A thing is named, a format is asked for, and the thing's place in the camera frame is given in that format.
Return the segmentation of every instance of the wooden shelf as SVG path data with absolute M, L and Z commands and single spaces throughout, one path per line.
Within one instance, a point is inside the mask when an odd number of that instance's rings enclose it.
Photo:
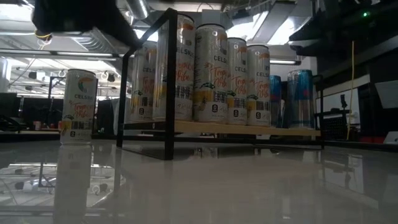
M 124 129 L 163 131 L 164 121 L 125 124 Z M 175 121 L 176 133 L 220 133 L 220 134 L 273 134 L 281 136 L 320 136 L 320 131 L 312 129 L 265 128 L 233 124 L 199 123 L 193 121 Z
M 282 136 L 320 136 L 321 132 L 311 129 L 265 128 L 232 124 L 212 124 L 176 121 L 176 132 L 220 133 L 220 134 L 274 134 Z

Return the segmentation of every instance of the red bull can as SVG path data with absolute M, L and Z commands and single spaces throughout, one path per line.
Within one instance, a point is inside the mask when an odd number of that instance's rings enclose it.
M 97 80 L 93 72 L 67 72 L 62 111 L 62 144 L 90 144 Z
M 159 29 L 153 119 L 166 117 L 167 48 L 169 25 Z M 179 14 L 177 19 L 177 60 L 175 71 L 175 119 L 192 120 L 193 71 L 195 66 L 195 23 L 189 16 Z
M 152 121 L 157 43 L 146 41 L 133 59 L 130 119 Z
M 290 128 L 314 128 L 313 82 L 311 70 L 295 70 L 287 75 Z
M 240 38 L 228 38 L 228 63 L 231 80 L 227 91 L 228 124 L 246 125 L 247 102 L 247 46 Z
M 203 24 L 197 28 L 193 119 L 225 124 L 229 90 L 227 35 L 223 26 Z
M 271 127 L 281 128 L 281 100 L 282 100 L 282 82 L 280 76 L 270 75 L 271 90 Z
M 269 50 L 264 45 L 248 47 L 248 125 L 271 125 Z

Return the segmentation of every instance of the yellow cable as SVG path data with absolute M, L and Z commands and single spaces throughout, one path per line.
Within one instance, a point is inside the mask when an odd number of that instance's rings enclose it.
M 349 129 L 351 128 L 351 107 L 353 105 L 353 88 L 354 88 L 354 74 L 355 74 L 355 54 L 354 54 L 354 45 L 355 41 L 352 42 L 352 47 L 351 47 L 351 66 L 352 66 L 352 77 L 351 77 L 351 97 L 349 100 L 349 115 L 348 115 L 348 129 L 347 129 L 347 140 L 349 139 Z

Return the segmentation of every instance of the barcode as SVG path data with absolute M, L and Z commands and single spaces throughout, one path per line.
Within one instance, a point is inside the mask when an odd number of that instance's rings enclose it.
M 269 102 L 257 101 L 256 102 L 256 110 L 269 111 Z
M 189 86 L 176 86 L 175 97 L 181 99 L 190 99 L 192 97 L 192 91 Z
M 74 130 L 91 130 L 92 127 L 91 121 L 72 121 L 72 129 Z
M 245 108 L 246 101 L 243 98 L 234 98 L 234 108 Z
M 213 99 L 214 102 L 226 103 L 226 92 L 214 91 Z

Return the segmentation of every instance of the celsius logo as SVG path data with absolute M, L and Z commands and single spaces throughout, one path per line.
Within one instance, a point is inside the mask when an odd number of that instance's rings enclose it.
M 247 48 L 246 47 L 238 48 L 237 55 L 240 56 L 243 65 L 246 65 L 246 60 L 244 59 L 245 56 L 243 56 L 243 54 L 246 54 L 246 52 L 247 52 Z
M 259 59 L 265 59 L 265 58 L 269 58 L 269 54 L 268 53 L 259 54 Z
M 146 50 L 146 59 L 147 62 L 149 62 L 149 60 L 153 57 L 156 57 L 156 49 L 145 49 Z
M 225 34 L 217 35 L 217 46 L 220 49 L 221 53 L 226 55 L 226 46 L 227 46 L 227 36 Z
M 190 34 L 193 34 L 194 27 L 193 25 L 189 23 L 183 23 L 179 24 L 177 29 L 181 29 L 178 33 L 181 35 L 177 36 L 177 39 L 179 40 L 180 43 L 191 46 L 192 45 L 192 40 L 187 39 L 187 37 L 190 36 Z
M 87 93 L 87 89 L 84 87 L 83 83 L 92 82 L 92 81 L 93 81 L 92 78 L 81 78 L 81 79 L 79 79 L 79 82 L 78 82 L 79 90 L 82 91 L 83 93 Z

